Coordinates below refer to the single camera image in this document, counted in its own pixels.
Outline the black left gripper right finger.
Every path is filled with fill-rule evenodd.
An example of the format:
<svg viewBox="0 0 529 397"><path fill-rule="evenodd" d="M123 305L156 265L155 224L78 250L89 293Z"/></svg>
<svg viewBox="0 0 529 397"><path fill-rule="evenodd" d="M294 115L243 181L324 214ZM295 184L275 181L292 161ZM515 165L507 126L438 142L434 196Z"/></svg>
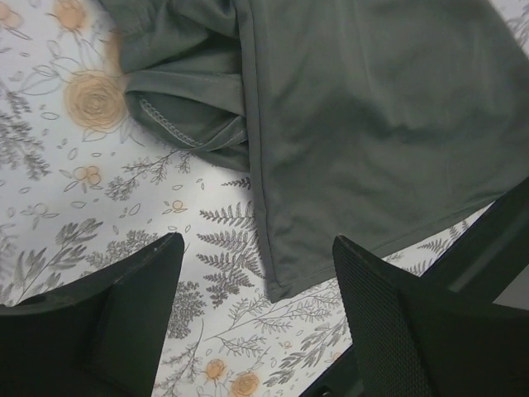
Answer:
<svg viewBox="0 0 529 397"><path fill-rule="evenodd" d="M527 395L527 302L499 302L520 238L462 238L420 276L344 237L333 255L353 343L306 395Z"/></svg>

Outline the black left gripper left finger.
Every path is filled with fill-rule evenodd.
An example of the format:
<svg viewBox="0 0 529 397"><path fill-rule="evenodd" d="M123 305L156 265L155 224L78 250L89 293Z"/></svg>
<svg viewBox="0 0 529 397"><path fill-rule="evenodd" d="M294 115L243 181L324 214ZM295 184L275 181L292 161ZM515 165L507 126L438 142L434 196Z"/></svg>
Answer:
<svg viewBox="0 0 529 397"><path fill-rule="evenodd" d="M70 284L1 307L3 396L149 396L184 254L168 233Z"/></svg>

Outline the dark grey t shirt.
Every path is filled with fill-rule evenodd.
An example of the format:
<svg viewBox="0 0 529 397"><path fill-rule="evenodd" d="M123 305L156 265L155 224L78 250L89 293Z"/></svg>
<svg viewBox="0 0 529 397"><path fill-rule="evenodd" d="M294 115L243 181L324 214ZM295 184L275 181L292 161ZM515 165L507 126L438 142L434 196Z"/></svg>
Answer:
<svg viewBox="0 0 529 397"><path fill-rule="evenodd" d="M130 114L250 174L272 302L528 174L528 58L487 1L105 1Z"/></svg>

